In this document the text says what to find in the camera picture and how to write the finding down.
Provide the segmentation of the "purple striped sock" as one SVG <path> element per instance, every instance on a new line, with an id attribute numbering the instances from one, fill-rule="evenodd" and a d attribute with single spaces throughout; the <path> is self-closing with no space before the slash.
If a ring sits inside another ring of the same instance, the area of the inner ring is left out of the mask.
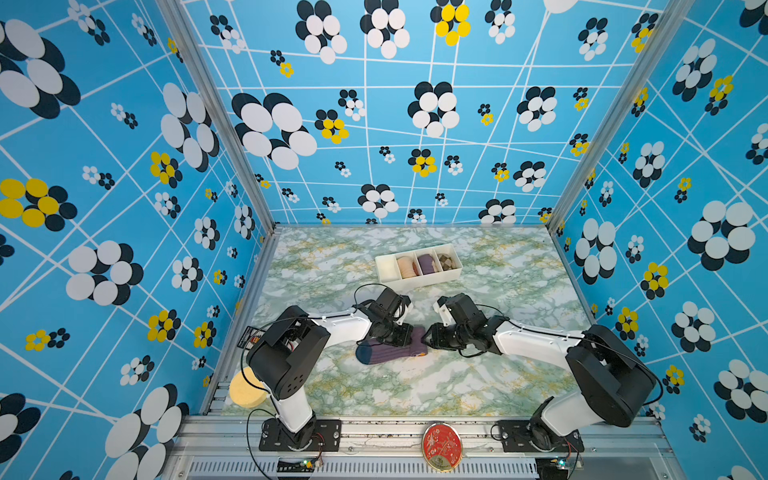
<path id="1" fill-rule="evenodd" d="M 428 353 L 428 347 L 421 341 L 426 333 L 423 326 L 416 326 L 411 333 L 411 343 L 404 347 L 395 347 L 377 342 L 375 339 L 365 340 L 357 346 L 356 359 L 363 365 L 376 365 L 403 358 L 420 357 Z"/>

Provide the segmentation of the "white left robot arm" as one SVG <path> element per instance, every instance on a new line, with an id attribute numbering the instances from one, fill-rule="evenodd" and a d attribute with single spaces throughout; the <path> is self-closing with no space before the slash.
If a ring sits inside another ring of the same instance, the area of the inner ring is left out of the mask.
<path id="1" fill-rule="evenodd" d="M 281 427 L 296 436 L 316 419 L 304 384 L 326 348 L 368 339 L 405 347 L 412 340 L 413 326 L 405 322 L 411 309 L 409 296 L 385 286 L 342 312 L 313 314 L 292 305 L 268 324 L 245 361 L 269 393 Z"/>

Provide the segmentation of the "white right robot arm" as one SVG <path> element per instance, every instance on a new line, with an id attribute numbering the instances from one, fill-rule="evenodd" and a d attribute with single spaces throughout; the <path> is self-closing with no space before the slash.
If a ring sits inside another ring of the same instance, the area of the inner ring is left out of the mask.
<path id="1" fill-rule="evenodd" d="M 521 324 L 460 293 L 442 296 L 433 305 L 441 321 L 422 342 L 436 350 L 477 356 L 526 357 L 571 374 L 578 389 L 546 399 L 528 421 L 529 441 L 539 451 L 552 451 L 579 429 L 606 423 L 630 426 L 638 412 L 663 384 L 610 329 L 592 325 L 584 331 L 538 328 Z"/>

